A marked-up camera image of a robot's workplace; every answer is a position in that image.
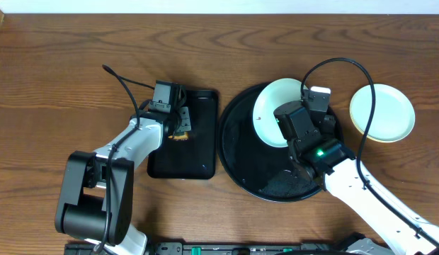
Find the wood grain surface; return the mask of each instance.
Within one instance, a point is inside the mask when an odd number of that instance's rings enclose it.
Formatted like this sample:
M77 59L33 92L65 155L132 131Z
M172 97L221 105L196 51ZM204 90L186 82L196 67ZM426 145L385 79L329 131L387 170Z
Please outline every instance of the wood grain surface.
M376 83L414 105L404 140L368 141L363 161L390 191L439 225L439 16L7 15L0 35L0 254L61 254L71 237L54 218L67 157L121 132L133 112L101 69L219 91L220 111L240 91L316 63L352 57ZM365 77L346 63L313 73L330 86L346 144L361 137L348 114ZM138 101L152 92L131 86ZM153 240L334 242L353 231L381 242L328 193L269 203L238 187L217 160L209 181L152 179L135 172L132 221Z

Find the white wall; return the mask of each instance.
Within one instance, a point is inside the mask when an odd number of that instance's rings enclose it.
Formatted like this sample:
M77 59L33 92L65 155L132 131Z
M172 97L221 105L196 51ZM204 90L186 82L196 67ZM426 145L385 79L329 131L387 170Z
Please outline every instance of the white wall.
M0 0L4 13L439 14L439 0Z

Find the yellow-rimmed plate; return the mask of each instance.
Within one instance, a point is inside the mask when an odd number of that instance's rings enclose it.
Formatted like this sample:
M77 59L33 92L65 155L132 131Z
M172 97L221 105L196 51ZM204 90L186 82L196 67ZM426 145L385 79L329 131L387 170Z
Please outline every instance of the yellow-rimmed plate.
M404 139L415 125L415 110L410 100L399 90L375 84L375 113L367 137L378 142ZM372 95L370 85L362 87L352 97L350 116L363 134L370 114Z

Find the black tray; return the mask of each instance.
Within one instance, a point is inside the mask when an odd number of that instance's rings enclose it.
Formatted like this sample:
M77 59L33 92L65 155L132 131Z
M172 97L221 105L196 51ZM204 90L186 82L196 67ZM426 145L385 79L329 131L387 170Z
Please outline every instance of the black tray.
M218 95L214 91L186 91L191 131L185 141L166 139L149 155L152 178L210 179L215 175Z
M224 110L219 121L217 150L224 169L245 191L265 200L293 202L309 198L321 189L315 182L296 177L288 148L274 148L256 134L254 103L268 83L241 92ZM334 115L329 108L328 114ZM336 138L343 141L337 117Z

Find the black cable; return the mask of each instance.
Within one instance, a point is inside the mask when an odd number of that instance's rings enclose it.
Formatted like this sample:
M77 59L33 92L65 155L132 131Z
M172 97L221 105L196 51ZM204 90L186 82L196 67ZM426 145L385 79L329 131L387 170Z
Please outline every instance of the black cable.
M183 96L181 97L180 101L177 103L176 109L180 109L185 104L186 98L188 97L185 86L180 86L180 88Z
M110 249L108 249L107 247L105 247L103 249L103 251L105 252L106 255L120 255L120 254L116 254L115 252L111 251Z
M130 79L127 79L127 78L125 78L125 77L123 77L123 76L119 76L122 80L124 80L124 81L128 81L128 82L130 82L130 83L133 83L133 84L136 84L136 85L140 85L140 86L144 86L144 87L146 87L146 88L149 88L149 89L154 89L155 90L155 87L153 87L153 86L150 86L150 85L147 85L147 84L143 84L143 83L140 83L140 82L137 82L137 81L133 81L133 80L130 80Z
M151 99L147 99L146 101L142 102L141 105L139 106L139 109L140 109L140 110L144 110L144 108L146 108L146 106L147 106L150 102L152 102Z
M424 232L424 230L418 226L416 226L414 223L412 223L409 219L407 219L406 217L404 217L400 212L398 212L396 209L394 209L387 201L385 201L375 190L374 188L370 185L370 181L366 180L366 178L364 177L362 171L361 171L361 155L363 153L364 150L364 144L366 142L366 138L367 138L367 134L369 133L369 129L370 129L370 124L372 123L372 119L374 118L374 112L375 112L375 87L374 87L374 81L372 80L372 78L370 77L369 72L366 70L366 68L364 68L364 66L362 66L360 63L356 62L353 59L349 59L349 58L345 58L345 57L335 57L332 59L327 59L323 62L318 63L315 67L312 67L304 76L303 81L302 81L302 85L300 87L300 92L302 94L302 96L304 96L304 92L303 92L303 87L304 84L306 83L307 77L317 68L323 66L324 64L328 64L330 62L336 62L336 61L342 61L342 62L349 62L351 64L354 64L356 67L358 67L363 74L366 76L367 80L369 81L369 85L370 85L370 91L372 94L372 104L370 107L370 114L369 114L369 119L367 121L367 125L366 128L364 130L363 133L363 137L361 138L361 143L360 146L358 148L358 153L357 153L357 157L356 157L356 169L358 171L358 175L360 176L361 181L364 184L364 189L368 189L371 194L374 195L374 197L381 202L386 208L388 208L389 211L391 211L391 213L394 213L401 221L403 221L405 224L407 224L411 229L413 229L415 231L416 234L420 235L421 237L424 237L424 239L426 239L428 242L430 242L433 246L435 246L438 250L439 250L439 243L436 242L434 240L434 238L432 238L431 236L429 236L427 233Z
M132 135L136 130L139 129L140 125L140 117L139 117L139 108L137 107L136 100L133 97L131 91L128 89L127 85L123 82L122 77L117 75L109 66L103 64L102 68L107 71L108 73L112 74L119 82L122 84L126 92L128 93L128 96L133 102L133 106L135 107L136 111L136 125L135 127L129 131L126 135L124 135L122 138L120 138L119 141L117 141L115 144L111 146L111 150L108 155L108 160L106 161L106 221L105 221L105 229L103 231L103 237L101 239L100 244L97 244L93 248L94 254L99 254L101 251L103 251L103 248L105 247L106 242L108 241L108 235L109 235L109 229L110 229L110 221L111 221L111 164L113 161L113 155L117 152L119 146Z

